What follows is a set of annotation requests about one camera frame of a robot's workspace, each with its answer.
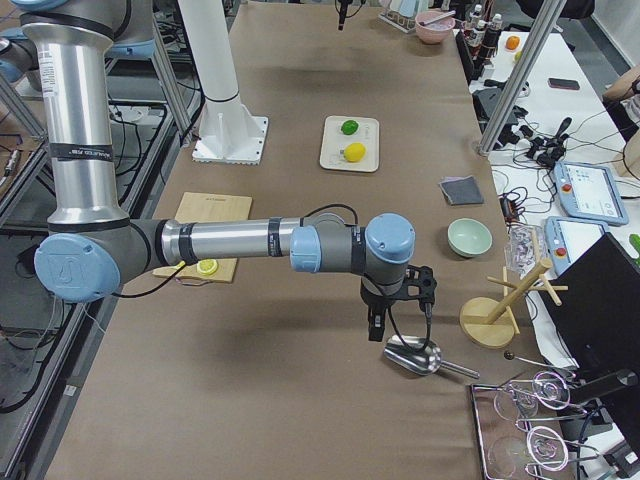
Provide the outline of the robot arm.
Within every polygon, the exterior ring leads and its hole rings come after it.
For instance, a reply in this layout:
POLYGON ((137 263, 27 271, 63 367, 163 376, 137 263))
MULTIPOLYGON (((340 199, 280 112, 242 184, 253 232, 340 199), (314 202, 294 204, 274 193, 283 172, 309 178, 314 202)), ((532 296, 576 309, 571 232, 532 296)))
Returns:
POLYGON ((55 184, 48 236, 34 254, 41 284, 70 303, 117 296, 158 267, 206 259, 286 257, 294 270, 361 280, 368 337, 381 341, 392 307, 408 299, 415 231, 395 213, 367 225, 329 207, 298 218, 227 222, 151 219, 157 178, 131 200, 118 185, 107 58, 154 59, 159 35, 148 1, 21 1, 22 30, 36 51, 55 184))

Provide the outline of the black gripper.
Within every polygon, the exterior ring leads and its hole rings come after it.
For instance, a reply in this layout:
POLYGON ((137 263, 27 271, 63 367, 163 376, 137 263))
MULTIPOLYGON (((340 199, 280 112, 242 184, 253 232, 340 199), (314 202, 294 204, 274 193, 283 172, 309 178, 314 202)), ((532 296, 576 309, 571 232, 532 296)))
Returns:
POLYGON ((385 333, 386 310, 397 301, 407 301, 408 294, 402 289, 395 293, 388 293, 373 280, 362 277, 360 296, 368 307, 368 340, 382 342, 385 333))

